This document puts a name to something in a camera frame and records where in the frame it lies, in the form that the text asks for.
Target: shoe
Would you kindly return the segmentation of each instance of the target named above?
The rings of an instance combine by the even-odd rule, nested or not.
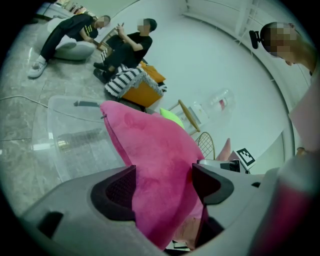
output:
[[[100,69],[100,70],[103,70],[103,71],[109,71],[109,70],[108,70],[108,67],[107,67],[105,64],[103,64],[103,63],[95,62],[95,63],[93,64],[93,66],[94,66],[95,68]]]
[[[28,72],[28,77],[29,78],[38,78],[42,75],[42,73],[44,72],[46,66],[47,66],[47,62],[42,63],[39,61],[36,61],[35,63],[33,63],[32,67],[30,68],[29,72]]]
[[[66,40],[62,40],[57,46],[56,50],[60,49],[72,49],[75,48],[77,45],[77,41],[74,38],[68,38]]]
[[[103,75],[103,72],[96,68],[94,71],[93,71],[93,75],[98,78],[100,80],[101,83],[103,83],[104,85],[108,82],[107,79],[105,79],[104,75]]]

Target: neon green object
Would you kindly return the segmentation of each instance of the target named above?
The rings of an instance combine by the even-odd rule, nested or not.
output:
[[[177,117],[174,113],[165,110],[164,108],[160,107],[160,114],[161,116],[163,116],[166,119],[170,119],[171,121],[174,121],[175,123],[177,123],[178,125],[180,125],[183,129],[185,129],[184,124],[182,123],[182,121],[180,120],[179,117]]]

